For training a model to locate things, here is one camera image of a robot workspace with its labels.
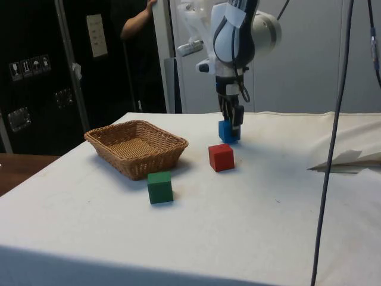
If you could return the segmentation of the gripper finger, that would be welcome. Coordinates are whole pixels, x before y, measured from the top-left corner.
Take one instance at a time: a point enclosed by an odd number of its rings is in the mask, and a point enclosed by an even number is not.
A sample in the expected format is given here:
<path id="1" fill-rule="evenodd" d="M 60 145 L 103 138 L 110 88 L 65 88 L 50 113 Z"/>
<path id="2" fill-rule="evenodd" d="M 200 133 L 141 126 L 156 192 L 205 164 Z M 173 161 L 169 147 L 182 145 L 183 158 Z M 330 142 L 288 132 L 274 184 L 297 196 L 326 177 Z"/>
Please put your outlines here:
<path id="1" fill-rule="evenodd" d="M 224 120 L 233 122 L 235 96 L 218 94 L 218 102 Z"/>
<path id="2" fill-rule="evenodd" d="M 238 136 L 241 125 L 243 124 L 244 106 L 240 105 L 237 95 L 231 97 L 230 100 L 230 123 L 232 129 L 232 135 Z"/>

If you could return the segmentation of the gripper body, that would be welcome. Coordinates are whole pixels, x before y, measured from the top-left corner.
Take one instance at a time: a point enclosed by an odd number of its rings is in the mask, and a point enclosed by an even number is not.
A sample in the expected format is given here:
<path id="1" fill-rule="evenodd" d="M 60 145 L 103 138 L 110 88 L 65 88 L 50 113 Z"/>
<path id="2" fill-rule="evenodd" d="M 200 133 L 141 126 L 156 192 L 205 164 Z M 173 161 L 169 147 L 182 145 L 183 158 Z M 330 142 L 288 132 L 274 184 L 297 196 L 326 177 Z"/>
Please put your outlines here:
<path id="1" fill-rule="evenodd" d="M 236 76 L 216 76 L 216 91 L 220 95 L 239 95 L 239 84 L 243 83 L 243 75 Z"/>

